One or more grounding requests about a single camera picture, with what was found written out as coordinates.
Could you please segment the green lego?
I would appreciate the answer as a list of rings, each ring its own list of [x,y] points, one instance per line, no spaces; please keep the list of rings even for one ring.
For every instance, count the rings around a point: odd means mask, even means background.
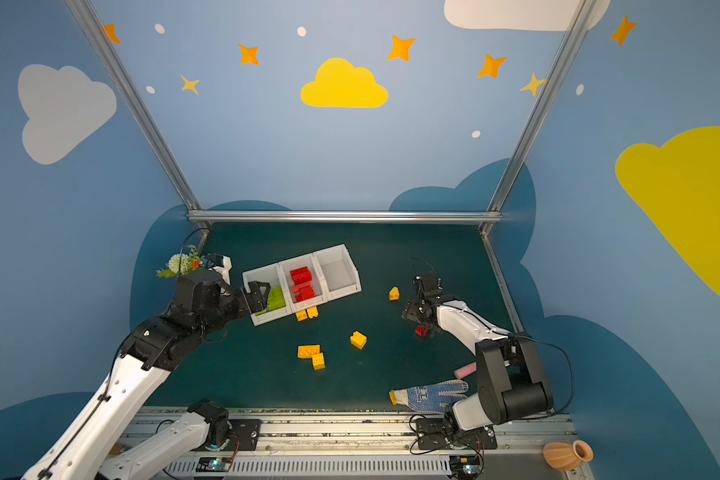
[[[287,304],[282,288],[272,287],[267,299],[267,308],[264,311],[257,313],[257,316],[265,313],[275,312],[277,310],[285,308],[286,306]]]

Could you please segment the orange lego brick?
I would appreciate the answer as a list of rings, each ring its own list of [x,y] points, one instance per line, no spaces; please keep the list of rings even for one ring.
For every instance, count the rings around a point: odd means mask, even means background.
[[[320,353],[321,347],[319,345],[300,345],[297,350],[297,357],[299,359],[311,359]]]

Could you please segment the yellow tall lego brick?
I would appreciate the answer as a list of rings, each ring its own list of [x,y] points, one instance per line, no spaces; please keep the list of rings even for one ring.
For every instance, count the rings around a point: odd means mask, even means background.
[[[367,337],[359,331],[355,331],[350,336],[350,344],[355,348],[362,350],[367,344]]]

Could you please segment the small yellow lego front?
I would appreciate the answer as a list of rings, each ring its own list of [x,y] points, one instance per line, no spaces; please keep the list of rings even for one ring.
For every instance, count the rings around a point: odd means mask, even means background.
[[[325,358],[322,353],[318,353],[312,356],[312,366],[314,370],[322,370],[326,367]]]

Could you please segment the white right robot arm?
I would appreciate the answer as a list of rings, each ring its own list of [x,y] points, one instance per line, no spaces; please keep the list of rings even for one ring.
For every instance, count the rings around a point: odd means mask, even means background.
[[[549,412],[553,393],[533,338],[500,328],[466,302],[443,292],[433,272],[413,279],[403,318],[428,332],[446,332],[475,357],[477,391],[446,409],[461,431]]]

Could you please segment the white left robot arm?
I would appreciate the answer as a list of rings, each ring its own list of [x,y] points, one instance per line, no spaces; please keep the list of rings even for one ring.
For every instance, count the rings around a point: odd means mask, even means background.
[[[215,270],[178,277],[172,302],[122,342],[109,374],[26,479],[150,479],[183,454],[220,449],[232,434],[225,408],[210,401],[117,456],[110,451],[152,393],[226,323],[266,310],[271,286],[232,287]]]

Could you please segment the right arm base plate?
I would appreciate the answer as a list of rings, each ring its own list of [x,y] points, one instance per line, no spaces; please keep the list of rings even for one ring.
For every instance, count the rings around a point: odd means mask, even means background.
[[[497,438],[492,425],[462,430],[450,417],[426,417],[415,414],[409,418],[414,434],[411,451],[495,450]]]

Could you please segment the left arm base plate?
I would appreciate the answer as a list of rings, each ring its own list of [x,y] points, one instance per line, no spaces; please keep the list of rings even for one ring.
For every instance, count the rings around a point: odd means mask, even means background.
[[[259,419],[227,419],[213,427],[207,446],[211,451],[254,451],[257,448],[262,421]]]

